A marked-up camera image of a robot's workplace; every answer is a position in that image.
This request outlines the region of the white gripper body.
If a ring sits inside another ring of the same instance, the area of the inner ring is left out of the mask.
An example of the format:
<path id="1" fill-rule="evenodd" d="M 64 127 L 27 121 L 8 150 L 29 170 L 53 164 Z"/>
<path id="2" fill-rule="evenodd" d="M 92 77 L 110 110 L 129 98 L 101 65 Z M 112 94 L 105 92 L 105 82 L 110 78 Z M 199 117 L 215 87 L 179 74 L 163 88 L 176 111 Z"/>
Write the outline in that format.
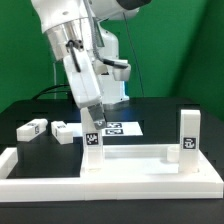
<path id="1" fill-rule="evenodd" d="M 75 51 L 75 53 L 80 72 L 76 70 L 71 55 L 63 58 L 63 65 L 74 100 L 79 108 L 99 104 L 102 101 L 101 90 L 89 56 L 86 51 Z"/>

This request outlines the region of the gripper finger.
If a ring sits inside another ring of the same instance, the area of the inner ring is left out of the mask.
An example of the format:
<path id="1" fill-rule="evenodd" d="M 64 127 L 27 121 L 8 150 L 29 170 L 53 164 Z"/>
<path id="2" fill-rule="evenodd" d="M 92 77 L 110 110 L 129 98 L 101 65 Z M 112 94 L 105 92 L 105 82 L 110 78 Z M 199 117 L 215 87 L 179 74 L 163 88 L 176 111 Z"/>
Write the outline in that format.
<path id="1" fill-rule="evenodd" d="M 104 115 L 104 108 L 101 103 L 90 106 L 88 108 L 89 114 L 92 118 L 93 124 L 97 130 L 104 129 L 106 126 L 106 119 Z"/>

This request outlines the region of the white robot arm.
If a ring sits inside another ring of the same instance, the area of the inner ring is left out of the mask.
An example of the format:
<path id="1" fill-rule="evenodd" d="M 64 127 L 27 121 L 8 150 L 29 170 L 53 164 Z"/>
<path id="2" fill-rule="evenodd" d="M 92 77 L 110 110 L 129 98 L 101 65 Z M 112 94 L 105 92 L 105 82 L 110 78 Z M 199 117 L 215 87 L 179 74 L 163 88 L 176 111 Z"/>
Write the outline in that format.
<path id="1" fill-rule="evenodd" d="M 135 16 L 152 0 L 31 0 L 54 58 L 63 63 L 77 107 L 100 130 L 104 108 L 122 100 L 131 65 L 118 56 L 118 40 L 100 23 Z"/>

